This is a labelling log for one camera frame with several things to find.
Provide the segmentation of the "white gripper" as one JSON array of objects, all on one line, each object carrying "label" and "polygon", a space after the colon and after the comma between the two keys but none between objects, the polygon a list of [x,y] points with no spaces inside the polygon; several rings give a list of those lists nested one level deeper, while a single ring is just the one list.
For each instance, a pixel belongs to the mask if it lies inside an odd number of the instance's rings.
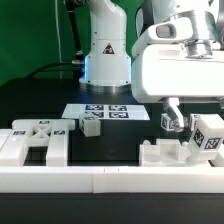
[{"label": "white gripper", "polygon": [[150,45],[132,64],[132,94],[141,103],[162,102],[174,123],[184,129],[179,100],[184,103],[215,102],[224,97],[224,51],[211,59],[186,58],[180,45]]}]

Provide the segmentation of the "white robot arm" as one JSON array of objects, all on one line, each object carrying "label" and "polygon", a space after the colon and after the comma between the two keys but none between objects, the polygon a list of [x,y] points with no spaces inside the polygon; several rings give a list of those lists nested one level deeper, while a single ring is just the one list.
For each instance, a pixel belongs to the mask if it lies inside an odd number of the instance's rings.
[{"label": "white robot arm", "polygon": [[140,103],[161,103],[177,131],[178,105],[224,108],[224,0],[144,0],[137,40],[126,52],[126,14],[111,0],[83,0],[90,9],[91,50],[80,84],[93,91],[132,90]]}]

